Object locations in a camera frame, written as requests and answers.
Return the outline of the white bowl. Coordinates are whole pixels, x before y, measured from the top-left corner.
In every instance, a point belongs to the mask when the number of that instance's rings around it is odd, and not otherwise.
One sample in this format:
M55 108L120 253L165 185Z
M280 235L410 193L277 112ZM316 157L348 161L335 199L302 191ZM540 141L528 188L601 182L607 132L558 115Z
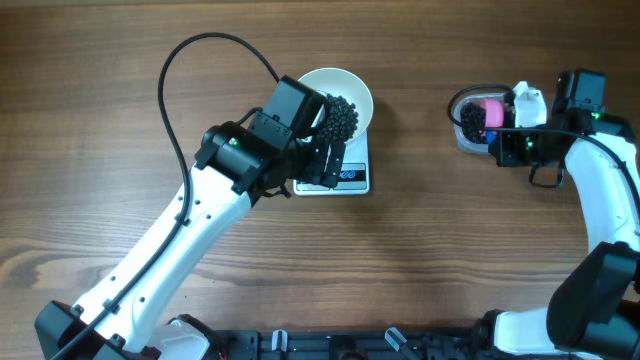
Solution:
M357 122L353 135L346 141L347 147L366 134L374 113L374 101L369 88L358 76L340 68L320 68L308 72L298 81L324 95L342 96L355 105Z

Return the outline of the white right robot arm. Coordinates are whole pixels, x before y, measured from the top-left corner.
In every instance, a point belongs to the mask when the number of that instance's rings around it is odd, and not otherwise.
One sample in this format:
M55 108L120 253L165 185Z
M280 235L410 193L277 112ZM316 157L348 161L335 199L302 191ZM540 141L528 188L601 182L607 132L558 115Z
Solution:
M588 254L551 296L526 312L502 312L492 330L499 351L520 356L639 356L639 175L628 120L606 113L605 75L560 74L551 105L525 82L508 94L513 121L487 131L501 167L557 165L573 179Z

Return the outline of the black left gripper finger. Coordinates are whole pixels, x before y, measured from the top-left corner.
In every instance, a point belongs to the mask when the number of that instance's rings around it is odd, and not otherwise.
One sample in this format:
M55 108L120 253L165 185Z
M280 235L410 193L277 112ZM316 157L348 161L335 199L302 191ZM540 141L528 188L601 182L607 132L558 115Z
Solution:
M320 184L326 188L334 188L336 186L336 159L329 141L323 141L321 145L325 154L325 164L323 165Z
M345 153L345 149L346 149L346 145L344 142L341 141L336 141L336 142L332 142L331 143L332 146L332 150L333 150L333 155L336 159L336 186L338 184L338 180L339 180L339 175L341 172L341 168L342 168L342 163L343 163L343 158L344 158L344 153Z

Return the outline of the white kitchen scale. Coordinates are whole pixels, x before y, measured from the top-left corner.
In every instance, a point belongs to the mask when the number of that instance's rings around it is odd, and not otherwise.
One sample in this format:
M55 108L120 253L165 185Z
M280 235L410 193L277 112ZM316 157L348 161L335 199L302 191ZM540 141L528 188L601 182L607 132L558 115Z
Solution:
M353 196L370 191L370 166L367 132L361 134L345 150L343 164L335 188L293 182L298 196Z

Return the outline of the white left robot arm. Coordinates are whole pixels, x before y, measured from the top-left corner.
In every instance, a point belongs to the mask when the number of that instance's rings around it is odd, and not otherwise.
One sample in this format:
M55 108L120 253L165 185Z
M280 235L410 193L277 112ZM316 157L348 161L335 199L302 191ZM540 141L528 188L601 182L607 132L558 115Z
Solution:
M158 320L213 244L289 179L334 186L342 143L322 129L334 96L284 76L263 108L203 136L183 184L127 256L74 304L52 301L35 321L47 359L219 359L224 344L197 319Z

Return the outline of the pink scoop with blue handle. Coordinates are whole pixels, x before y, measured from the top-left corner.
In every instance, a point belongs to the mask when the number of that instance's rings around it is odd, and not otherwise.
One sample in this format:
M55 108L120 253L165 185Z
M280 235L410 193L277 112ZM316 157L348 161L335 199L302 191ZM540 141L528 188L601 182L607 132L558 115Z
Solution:
M496 132L492 128L501 128L504 125L504 103L497 98L485 98L481 101L481 108L485 110L484 139L491 144L496 138Z

